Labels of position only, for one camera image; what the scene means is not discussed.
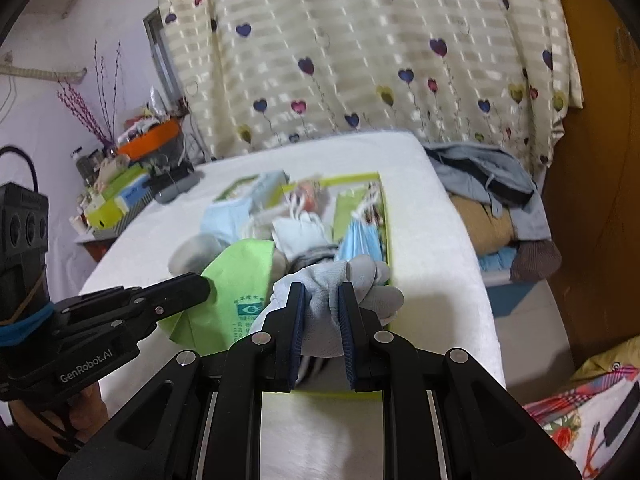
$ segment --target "pipe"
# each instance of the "pipe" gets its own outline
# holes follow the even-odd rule
[[[44,81],[67,81],[80,84],[86,75],[86,68],[78,72],[49,72],[36,68],[18,68],[17,66],[0,64],[0,74],[27,77],[30,79],[42,79]]]

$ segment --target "brown wardrobe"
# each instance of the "brown wardrobe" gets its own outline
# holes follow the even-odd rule
[[[640,52],[609,0],[562,5],[584,109],[564,120],[543,199],[562,253],[549,283],[580,365],[640,334]]]

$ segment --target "logo on green bag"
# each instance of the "logo on green bag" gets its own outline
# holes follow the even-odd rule
[[[257,316],[264,308],[264,298],[260,296],[242,296],[234,301],[238,316]]]

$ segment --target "silver screw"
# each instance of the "silver screw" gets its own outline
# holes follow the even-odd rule
[[[391,343],[394,340],[394,335],[387,330],[378,330],[373,335],[373,339],[379,343]]]
[[[257,345],[266,345],[271,341],[271,334],[268,332],[256,332],[251,336],[251,341]]]
[[[175,357],[175,360],[180,366],[190,365],[196,360],[196,354],[194,354],[191,350],[184,350]]]
[[[466,363],[469,359],[469,354],[460,348],[454,348],[449,352],[449,358],[455,363]]]

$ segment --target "white tablecloth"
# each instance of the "white tablecloth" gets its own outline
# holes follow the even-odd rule
[[[424,150],[404,132],[331,137],[200,166],[203,180],[169,205],[150,204],[107,252],[82,293],[115,285],[148,286],[169,278],[170,255],[198,232],[207,204],[239,177],[277,169],[292,180],[377,171],[386,198],[392,280],[406,299],[392,330],[425,350],[465,348],[504,384],[500,345],[476,254]],[[155,330],[140,342],[140,350],[139,357],[100,381],[111,414],[180,347]],[[378,402],[269,394],[262,418],[263,478],[382,474]]]

